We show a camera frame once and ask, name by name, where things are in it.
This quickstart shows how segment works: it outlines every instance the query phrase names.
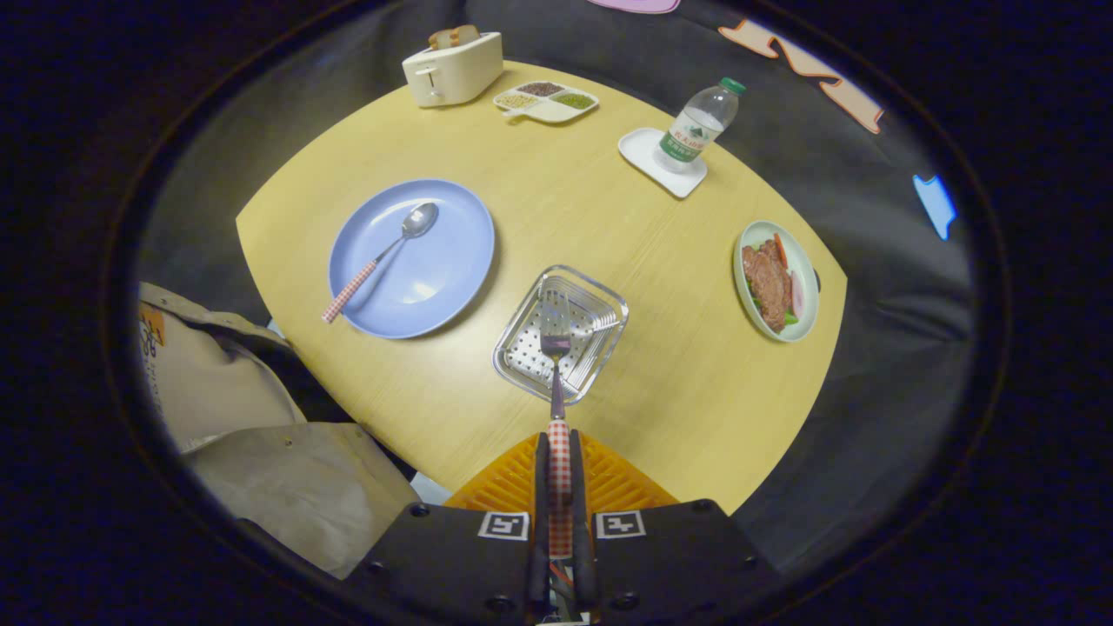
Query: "yellow table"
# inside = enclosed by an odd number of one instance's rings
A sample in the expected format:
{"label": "yellow table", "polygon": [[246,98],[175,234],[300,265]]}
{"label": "yellow table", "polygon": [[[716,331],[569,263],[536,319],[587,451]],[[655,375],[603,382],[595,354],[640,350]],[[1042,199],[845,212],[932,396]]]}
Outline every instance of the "yellow table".
{"label": "yellow table", "polygon": [[[827,373],[846,275],[804,219],[742,163],[712,144],[707,178],[684,200],[619,155],[617,143],[671,116],[602,85],[510,62],[467,105],[420,109],[398,89],[336,124],[284,165],[236,219],[252,275],[278,326],[322,384],[380,441],[454,491],[530,433],[549,405],[495,373],[491,353],[545,267],[563,263],[622,295],[630,322],[584,400],[582,429],[680,500],[730,511],[796,437]],[[491,96],[529,80],[600,99],[559,126],[509,120]],[[742,113],[745,114],[745,96]],[[326,268],[347,217],[377,192],[444,178],[491,211],[498,243],[486,282],[450,324],[390,341],[321,313]],[[733,287],[742,228],[788,228],[823,280],[804,341],[774,342]]]}

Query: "orange mesh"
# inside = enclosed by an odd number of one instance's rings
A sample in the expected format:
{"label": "orange mesh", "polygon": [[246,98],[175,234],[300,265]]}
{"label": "orange mesh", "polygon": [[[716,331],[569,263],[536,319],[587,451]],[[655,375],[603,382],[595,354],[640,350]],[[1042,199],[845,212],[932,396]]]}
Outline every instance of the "orange mesh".
{"label": "orange mesh", "polygon": [[[491,461],[444,503],[479,511],[526,511],[533,515],[533,456],[538,436],[532,434]],[[676,505],[678,500],[615,451],[580,431],[588,518],[605,511],[629,511]]]}
{"label": "orange mesh", "polygon": [[526,511],[532,516],[533,456],[536,450],[538,436],[531,434],[491,461],[444,506],[474,511]]}
{"label": "orange mesh", "polygon": [[607,446],[580,431],[588,519],[597,512],[631,511],[679,502]]}

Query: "metal basket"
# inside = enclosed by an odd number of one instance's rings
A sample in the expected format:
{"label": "metal basket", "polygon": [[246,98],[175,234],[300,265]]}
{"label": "metal basket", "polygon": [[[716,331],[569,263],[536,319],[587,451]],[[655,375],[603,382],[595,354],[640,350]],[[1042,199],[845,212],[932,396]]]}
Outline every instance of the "metal basket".
{"label": "metal basket", "polygon": [[545,401],[552,399],[553,362],[541,352],[539,296],[543,286],[568,294],[572,350],[561,359],[560,372],[564,403],[575,404],[614,351],[630,309],[622,296],[567,265],[553,265],[538,276],[491,356],[502,378]]}

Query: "meat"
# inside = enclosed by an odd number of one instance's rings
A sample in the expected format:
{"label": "meat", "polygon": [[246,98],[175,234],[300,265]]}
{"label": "meat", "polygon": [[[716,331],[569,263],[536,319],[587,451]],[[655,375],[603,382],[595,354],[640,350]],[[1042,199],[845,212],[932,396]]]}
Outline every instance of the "meat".
{"label": "meat", "polygon": [[742,247],[742,272],[750,293],[761,303],[761,319],[775,333],[785,330],[785,312],[792,307],[792,282],[780,264],[777,244],[769,239],[757,251]]}

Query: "water bottle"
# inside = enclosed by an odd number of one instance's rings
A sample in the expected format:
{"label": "water bottle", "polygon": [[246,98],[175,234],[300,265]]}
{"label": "water bottle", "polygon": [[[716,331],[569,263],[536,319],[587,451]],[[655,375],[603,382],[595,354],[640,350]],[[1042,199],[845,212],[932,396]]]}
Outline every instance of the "water bottle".
{"label": "water bottle", "polygon": [[738,113],[738,96],[746,87],[730,78],[692,96],[661,143],[653,160],[672,173],[683,173],[708,144],[730,126]]}

